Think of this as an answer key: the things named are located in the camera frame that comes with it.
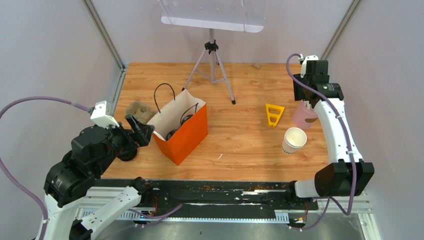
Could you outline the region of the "orange paper bag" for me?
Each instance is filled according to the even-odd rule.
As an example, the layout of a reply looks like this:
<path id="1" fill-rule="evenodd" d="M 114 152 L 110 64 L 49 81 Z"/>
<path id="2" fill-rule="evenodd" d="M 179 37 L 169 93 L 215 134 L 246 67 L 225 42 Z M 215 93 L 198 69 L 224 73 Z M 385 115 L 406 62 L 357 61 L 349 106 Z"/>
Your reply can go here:
<path id="1" fill-rule="evenodd" d="M 163 107 L 159 107 L 156 98 L 161 86 L 169 86 L 172 91 L 172 100 Z M 160 151 L 179 166 L 208 135 L 207 103 L 192 96 L 188 90 L 175 94 L 165 82 L 155 88 L 153 99 L 157 113 L 148 122 L 155 127 L 152 136 Z M 193 116 L 181 125 L 182 118 L 187 115 Z M 168 132 L 174 129 L 178 131 L 166 141 Z"/>

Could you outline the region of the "black cup lid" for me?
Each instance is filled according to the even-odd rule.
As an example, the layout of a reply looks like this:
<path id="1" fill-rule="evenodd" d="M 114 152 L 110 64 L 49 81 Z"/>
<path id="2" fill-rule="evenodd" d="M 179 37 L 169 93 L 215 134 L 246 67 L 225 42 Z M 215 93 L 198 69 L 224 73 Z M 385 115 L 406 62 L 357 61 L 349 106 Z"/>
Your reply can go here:
<path id="1" fill-rule="evenodd" d="M 178 131 L 177 129 L 173 129 L 170 132 L 168 132 L 168 134 L 166 135 L 166 141 L 169 141 L 171 139 L 171 137 Z"/>
<path id="2" fill-rule="evenodd" d="M 191 117 L 193 116 L 193 114 L 189 114 L 189 115 L 186 115 L 186 116 L 184 116 L 182 119 L 181 119 L 181 122 L 180 122 L 180 125 L 182 126 L 186 121 L 188 121 Z"/>

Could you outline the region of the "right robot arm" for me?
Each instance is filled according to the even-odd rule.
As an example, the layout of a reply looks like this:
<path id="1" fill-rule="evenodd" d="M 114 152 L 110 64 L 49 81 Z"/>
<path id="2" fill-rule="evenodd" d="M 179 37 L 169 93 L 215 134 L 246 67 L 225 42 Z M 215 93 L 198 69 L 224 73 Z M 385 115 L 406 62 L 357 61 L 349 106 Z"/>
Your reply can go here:
<path id="1" fill-rule="evenodd" d="M 285 195 L 286 204 L 298 209 L 306 198 L 360 196 L 375 173 L 371 162 L 364 162 L 346 119 L 342 88 L 331 83 L 328 61 L 316 55 L 299 57 L 301 72 L 294 75 L 294 99 L 311 104 L 324 133 L 328 165 L 312 179 L 293 182 Z"/>

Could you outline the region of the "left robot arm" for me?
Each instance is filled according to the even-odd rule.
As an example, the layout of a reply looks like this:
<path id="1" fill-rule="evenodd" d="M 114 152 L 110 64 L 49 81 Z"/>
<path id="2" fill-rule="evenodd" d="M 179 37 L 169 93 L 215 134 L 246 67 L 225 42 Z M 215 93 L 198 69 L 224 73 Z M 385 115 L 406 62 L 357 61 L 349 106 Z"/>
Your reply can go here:
<path id="1" fill-rule="evenodd" d="M 39 240 L 93 240 L 122 213 L 149 206 L 153 186 L 142 177 L 130 181 L 114 199 L 92 215 L 76 218 L 87 192 L 115 159 L 130 161 L 138 148 L 149 145 L 155 127 L 127 115 L 130 129 L 121 123 L 83 129 L 71 141 L 71 150 L 51 167 L 44 184 L 47 219 L 41 223 Z"/>

